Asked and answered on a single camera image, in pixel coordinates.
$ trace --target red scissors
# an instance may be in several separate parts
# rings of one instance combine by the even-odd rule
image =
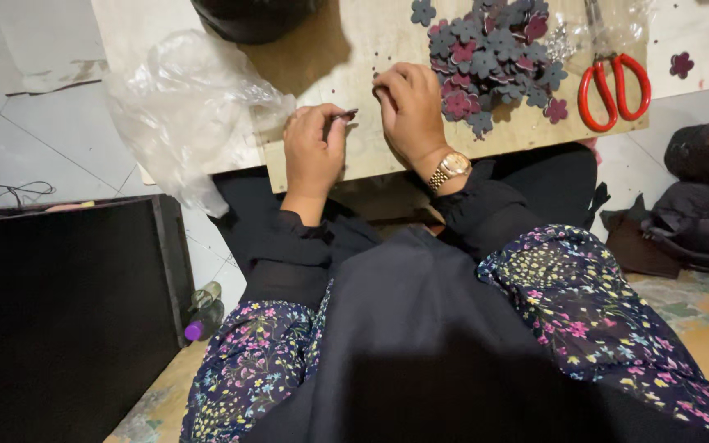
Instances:
[[[600,13],[598,0],[585,0],[585,6],[587,8],[587,19],[592,32],[593,47],[595,47],[596,50],[599,50],[599,48],[608,47],[604,32],[604,19]],[[611,61],[611,67],[615,71],[617,105],[615,105],[615,100],[611,97],[609,85],[606,84],[606,75],[604,74],[605,60]],[[635,113],[630,112],[628,110],[628,106],[625,105],[625,73],[622,70],[623,65],[628,66],[628,69],[633,71],[636,78],[639,79],[639,85],[642,92],[642,102],[639,106],[639,110]],[[598,93],[604,100],[606,111],[609,113],[609,122],[605,125],[600,125],[595,121],[595,119],[592,118],[592,114],[590,114],[587,93],[590,89],[590,80],[592,80],[593,74],[596,76]],[[615,52],[608,54],[598,52],[596,53],[595,62],[592,64],[592,67],[587,68],[585,75],[581,78],[581,84],[579,85],[579,114],[581,114],[581,119],[585,122],[585,125],[587,125],[588,128],[595,132],[606,132],[617,124],[618,111],[619,115],[627,121],[634,121],[644,115],[647,112],[647,108],[650,107],[651,91],[652,89],[650,88],[650,79],[647,77],[647,71],[631,56],[626,54],[617,55]]]

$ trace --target black sleeve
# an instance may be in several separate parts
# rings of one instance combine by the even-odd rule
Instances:
[[[278,211],[251,249],[254,267],[240,302],[283,300],[317,311],[327,287],[330,241],[324,222],[309,228],[296,213]]]
[[[493,168],[492,160],[478,162],[461,191],[432,201],[445,230],[455,234],[453,243],[478,260],[543,225],[519,191],[491,180]]]

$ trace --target black cable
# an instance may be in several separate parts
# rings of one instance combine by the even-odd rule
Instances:
[[[34,185],[37,183],[43,183],[43,184],[47,185],[48,189],[46,189],[45,191],[33,191],[32,189],[25,189],[26,186],[31,186],[31,185]],[[51,183],[48,183],[47,181],[42,181],[42,180],[33,181],[33,182],[30,182],[30,183],[27,183],[27,184],[21,185],[21,186],[0,185],[0,187],[4,187],[5,189],[7,189],[5,192],[0,194],[0,198],[2,196],[4,196],[5,194],[13,194],[13,196],[15,197],[15,201],[18,203],[18,209],[20,209],[24,205],[21,203],[21,198],[18,197],[18,194],[16,191],[31,192],[33,194],[39,194],[40,196],[48,196],[48,195],[53,194],[54,192],[57,191],[57,189]]]

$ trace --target purple bottle cap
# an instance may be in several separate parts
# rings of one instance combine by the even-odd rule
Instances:
[[[196,320],[195,322],[191,322],[191,324],[188,325],[187,328],[185,328],[185,338],[187,338],[190,341],[198,340],[200,337],[202,337],[203,333],[204,333],[204,325],[199,320]]]

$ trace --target gold wristwatch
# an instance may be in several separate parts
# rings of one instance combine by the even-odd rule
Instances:
[[[469,175],[472,172],[472,163],[464,154],[458,152],[451,152],[437,167],[437,171],[431,176],[428,181],[428,187],[432,191],[436,192],[440,186],[454,176]]]

